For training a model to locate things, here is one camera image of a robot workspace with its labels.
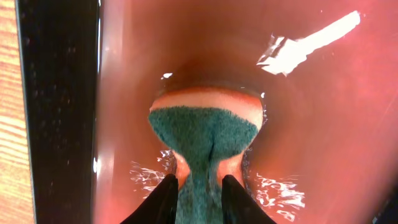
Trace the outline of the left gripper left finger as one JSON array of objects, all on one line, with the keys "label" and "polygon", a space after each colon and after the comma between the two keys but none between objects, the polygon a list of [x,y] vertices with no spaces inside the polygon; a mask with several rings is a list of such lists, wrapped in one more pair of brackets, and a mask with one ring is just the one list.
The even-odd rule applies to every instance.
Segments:
[{"label": "left gripper left finger", "polygon": [[178,179],[167,174],[161,183],[121,224],[174,224],[178,201]]}]

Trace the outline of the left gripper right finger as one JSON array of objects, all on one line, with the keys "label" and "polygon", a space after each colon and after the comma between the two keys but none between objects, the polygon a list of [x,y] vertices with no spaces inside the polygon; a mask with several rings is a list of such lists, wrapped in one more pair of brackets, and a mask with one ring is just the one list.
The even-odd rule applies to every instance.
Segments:
[{"label": "left gripper right finger", "polygon": [[224,224],[276,224],[232,175],[222,180]]}]

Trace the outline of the green and orange sponge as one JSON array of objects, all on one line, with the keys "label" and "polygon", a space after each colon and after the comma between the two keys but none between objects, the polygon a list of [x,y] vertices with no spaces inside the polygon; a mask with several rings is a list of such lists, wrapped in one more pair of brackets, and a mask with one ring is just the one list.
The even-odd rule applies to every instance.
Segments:
[{"label": "green and orange sponge", "polygon": [[153,102],[148,120],[177,163],[177,223],[222,223],[222,180],[244,185],[243,155],[263,118],[258,97],[225,88],[175,90]]}]

